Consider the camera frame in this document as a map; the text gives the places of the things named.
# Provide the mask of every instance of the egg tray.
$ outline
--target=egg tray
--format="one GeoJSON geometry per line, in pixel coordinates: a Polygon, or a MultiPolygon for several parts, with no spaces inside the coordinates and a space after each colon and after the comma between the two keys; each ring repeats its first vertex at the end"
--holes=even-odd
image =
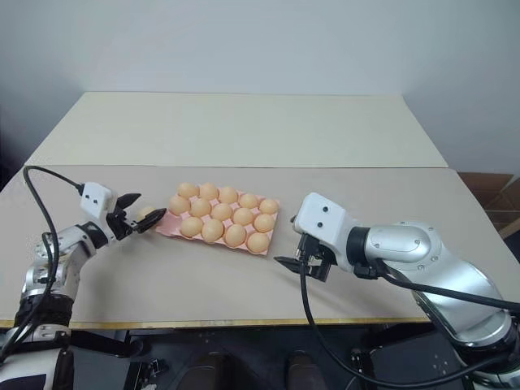
{"type": "MultiPolygon", "coordinates": [[[[240,191],[238,189],[237,189],[236,193],[238,194],[238,199],[240,199],[241,196],[243,194],[245,194],[244,191],[240,191]]],[[[264,199],[267,199],[267,197],[264,197],[264,196],[261,196],[261,195],[255,195],[255,197],[257,197],[257,199],[258,199],[258,204],[259,205],[260,205],[260,203],[264,199]]],[[[190,201],[190,203],[193,203],[193,202],[195,202],[199,198],[200,198],[199,196],[190,197],[189,201],[190,201]]],[[[241,206],[238,204],[238,199],[234,203],[229,203],[229,206],[233,210],[233,214],[235,213],[236,209],[240,209],[241,208],[241,206]]],[[[278,216],[278,213],[280,212],[280,201],[278,201],[276,199],[273,199],[273,200],[276,203],[278,203],[279,211],[277,211],[274,214],[271,214],[271,217],[273,217],[273,219],[275,220],[275,225],[273,226],[273,228],[269,232],[263,233],[263,234],[266,234],[269,237],[269,245],[267,246],[267,249],[264,250],[263,252],[255,253],[255,252],[252,252],[251,250],[249,250],[249,248],[247,247],[246,243],[247,243],[247,240],[249,239],[249,236],[251,236],[253,233],[258,232],[254,228],[252,223],[244,226],[245,231],[246,231],[246,236],[245,236],[245,240],[244,240],[244,242],[242,244],[240,244],[238,246],[229,246],[226,243],[226,241],[224,240],[223,236],[224,236],[226,230],[231,225],[233,225],[233,221],[232,221],[231,218],[225,219],[224,221],[222,221],[222,224],[224,225],[224,234],[217,241],[214,241],[214,242],[206,242],[206,241],[204,241],[204,239],[202,238],[202,234],[200,234],[200,233],[197,234],[196,236],[193,236],[193,237],[187,237],[187,236],[183,235],[180,232],[180,225],[182,224],[182,221],[184,221],[185,219],[187,219],[187,218],[192,216],[188,211],[182,213],[179,216],[177,216],[175,214],[172,214],[170,211],[167,211],[166,214],[164,215],[164,217],[162,217],[162,219],[159,222],[159,224],[157,225],[157,227],[155,228],[155,231],[157,233],[159,233],[159,234],[162,234],[163,236],[168,236],[168,237],[176,237],[176,236],[178,236],[178,237],[182,237],[182,238],[184,238],[186,240],[199,240],[199,241],[206,242],[207,244],[210,244],[210,245],[212,245],[212,244],[220,244],[220,245],[227,246],[230,249],[242,249],[242,250],[246,250],[247,252],[249,252],[251,254],[257,254],[257,255],[261,255],[261,256],[266,256],[267,255],[267,251],[269,250],[269,246],[271,245],[271,238],[273,236],[273,231],[275,230],[276,217],[278,216]]],[[[223,202],[219,201],[218,198],[217,199],[212,199],[209,202],[211,204],[211,209],[212,210],[213,210],[213,207],[215,207],[219,203],[223,203],[223,202]]],[[[258,209],[258,207],[255,207],[255,208],[250,209],[250,210],[253,212],[253,221],[254,221],[254,219],[257,218],[257,216],[262,214],[262,212],[258,209]]],[[[208,215],[204,215],[204,216],[200,217],[200,219],[202,220],[203,223],[205,223],[206,221],[211,219],[211,217],[208,214],[208,215]]]]}

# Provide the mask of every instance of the brown egg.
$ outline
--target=brown egg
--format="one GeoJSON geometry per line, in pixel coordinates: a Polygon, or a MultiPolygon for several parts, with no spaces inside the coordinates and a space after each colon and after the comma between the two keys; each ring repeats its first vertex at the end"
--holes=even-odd
{"type": "Polygon", "coordinates": [[[222,203],[232,204],[238,199],[238,193],[233,187],[223,187],[219,191],[219,200],[222,203]]]}
{"type": "Polygon", "coordinates": [[[250,209],[242,207],[241,209],[235,210],[233,214],[233,222],[238,223],[242,226],[249,225],[253,222],[253,212],[250,209]]]}
{"type": "Polygon", "coordinates": [[[217,219],[210,219],[202,227],[202,238],[205,242],[215,242],[224,233],[224,225],[217,219]]]}
{"type": "Polygon", "coordinates": [[[200,197],[211,201],[219,197],[219,191],[212,183],[206,183],[201,185],[200,197]]]}
{"type": "Polygon", "coordinates": [[[154,210],[155,210],[155,207],[152,207],[152,206],[143,207],[137,213],[136,221],[137,222],[142,221],[146,215],[148,215],[149,213],[151,213],[154,210]]]}
{"type": "Polygon", "coordinates": [[[278,202],[272,199],[264,199],[258,207],[263,214],[274,214],[278,211],[278,202]]]}
{"type": "Polygon", "coordinates": [[[213,206],[211,211],[211,218],[218,219],[219,221],[225,221],[230,219],[233,214],[233,209],[227,203],[219,203],[213,206]]]}
{"type": "Polygon", "coordinates": [[[182,213],[189,211],[190,205],[189,200],[175,195],[170,198],[168,202],[168,210],[174,215],[181,215],[182,213]]]}
{"type": "Polygon", "coordinates": [[[261,233],[269,232],[273,230],[275,226],[275,219],[268,214],[260,214],[254,219],[253,226],[261,233]]]}
{"type": "Polygon", "coordinates": [[[177,193],[184,199],[198,196],[198,187],[191,183],[181,183],[177,187],[177,193]]]}
{"type": "Polygon", "coordinates": [[[247,231],[245,230],[245,227],[235,224],[227,228],[226,234],[224,235],[224,240],[226,241],[226,244],[232,248],[235,248],[245,241],[246,235],[247,231]]]}
{"type": "Polygon", "coordinates": [[[254,209],[258,206],[258,199],[252,193],[245,193],[240,197],[238,204],[247,209],[254,209]]]}
{"type": "Polygon", "coordinates": [[[180,232],[187,237],[196,236],[202,230],[202,220],[200,218],[189,217],[180,224],[180,232]]]}
{"type": "Polygon", "coordinates": [[[269,237],[264,233],[253,233],[247,240],[247,247],[254,254],[259,254],[269,246],[269,237]]]}
{"type": "Polygon", "coordinates": [[[203,217],[211,212],[211,204],[202,198],[198,198],[192,203],[192,210],[189,212],[194,217],[203,217]]]}

